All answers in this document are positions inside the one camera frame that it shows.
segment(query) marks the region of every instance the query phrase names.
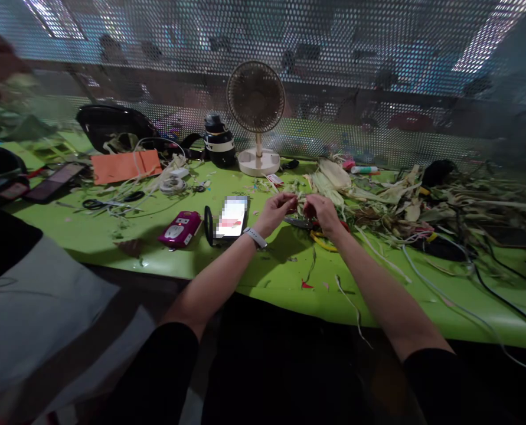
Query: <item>smartwatch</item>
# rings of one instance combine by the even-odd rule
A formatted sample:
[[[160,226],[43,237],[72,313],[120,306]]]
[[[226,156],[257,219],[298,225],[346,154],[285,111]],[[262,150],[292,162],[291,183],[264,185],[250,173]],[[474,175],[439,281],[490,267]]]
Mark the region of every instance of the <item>smartwatch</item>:
[[[246,227],[245,230],[243,230],[243,233],[247,233],[253,240],[256,242],[257,245],[259,245],[260,248],[266,248],[267,247],[267,241],[254,229],[250,227]]]

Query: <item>fluorescent light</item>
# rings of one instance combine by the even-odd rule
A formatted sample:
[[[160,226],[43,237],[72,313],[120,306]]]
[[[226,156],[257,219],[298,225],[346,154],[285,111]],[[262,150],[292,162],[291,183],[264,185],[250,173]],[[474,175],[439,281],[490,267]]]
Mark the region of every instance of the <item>fluorescent light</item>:
[[[501,0],[477,32],[454,71],[477,72],[491,57],[509,30],[526,13],[526,0]]]

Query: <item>forearm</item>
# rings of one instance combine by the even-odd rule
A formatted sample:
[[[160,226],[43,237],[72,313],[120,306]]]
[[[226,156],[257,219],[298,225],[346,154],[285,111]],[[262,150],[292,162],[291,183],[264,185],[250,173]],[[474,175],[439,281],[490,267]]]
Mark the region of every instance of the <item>forearm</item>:
[[[408,291],[373,260],[347,232],[333,238],[371,314],[401,361],[422,348],[452,351],[436,326]]]
[[[241,235],[188,284],[161,323],[184,323],[201,339],[206,323],[233,294],[256,252],[254,240]]]

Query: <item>phone lying on table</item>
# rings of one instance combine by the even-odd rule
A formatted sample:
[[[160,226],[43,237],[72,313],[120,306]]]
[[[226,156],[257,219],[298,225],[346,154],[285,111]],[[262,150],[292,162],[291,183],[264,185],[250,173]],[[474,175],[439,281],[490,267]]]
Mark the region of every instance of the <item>phone lying on table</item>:
[[[75,162],[64,164],[22,198],[35,204],[48,204],[74,177],[86,168],[86,165]]]
[[[226,197],[223,210],[218,217],[214,238],[238,238],[245,229],[247,221],[247,196]]]

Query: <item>orange envelope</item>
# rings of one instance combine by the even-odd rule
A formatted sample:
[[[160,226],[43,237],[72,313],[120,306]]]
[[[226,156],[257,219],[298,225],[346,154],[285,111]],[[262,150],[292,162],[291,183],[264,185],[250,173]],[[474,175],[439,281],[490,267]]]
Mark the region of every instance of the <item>orange envelope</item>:
[[[139,175],[150,176],[162,172],[156,151],[118,153],[92,156],[94,184],[102,185],[129,180]]]

